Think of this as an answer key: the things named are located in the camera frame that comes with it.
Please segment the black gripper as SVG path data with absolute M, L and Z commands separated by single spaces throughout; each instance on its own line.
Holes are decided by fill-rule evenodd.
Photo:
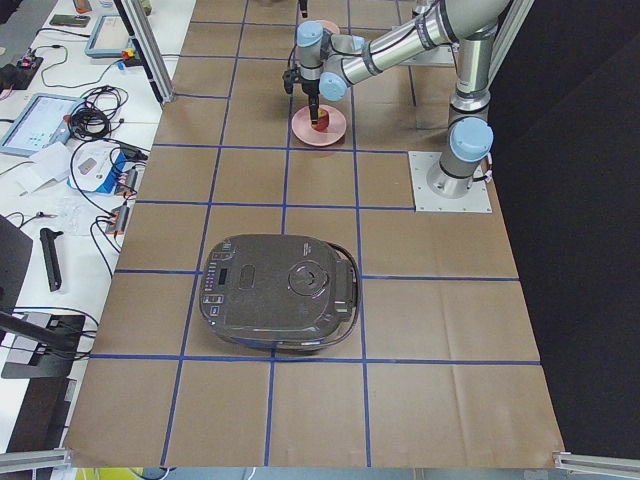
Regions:
M 309 118 L 312 125 L 319 120 L 319 73 L 304 67 L 292 67 L 282 74 L 283 87 L 287 95 L 292 95 L 295 85 L 300 85 L 304 94 L 308 96 Z

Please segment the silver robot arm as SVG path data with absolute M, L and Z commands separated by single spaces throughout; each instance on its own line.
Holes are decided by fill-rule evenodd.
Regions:
M 321 101 L 396 66 L 418 67 L 421 88 L 451 81 L 445 146 L 420 178 L 430 192 L 461 199 L 491 178 L 494 135 L 488 124 L 490 86 L 531 9 L 529 1 L 419 1 L 411 18 L 371 40 L 306 19 L 295 34 L 284 89 L 301 87 L 307 124 L 320 127 Z

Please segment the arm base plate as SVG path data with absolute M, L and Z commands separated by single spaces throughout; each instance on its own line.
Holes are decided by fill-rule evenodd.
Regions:
M 440 157 L 440 152 L 408 152 L 415 211 L 490 214 L 487 184 L 475 181 L 481 168 L 477 167 L 471 177 L 453 178 L 441 168 Z
M 424 51 L 402 62 L 403 66 L 422 67 L 452 67 L 454 65 L 454 51 L 448 44 L 437 46 L 435 49 Z

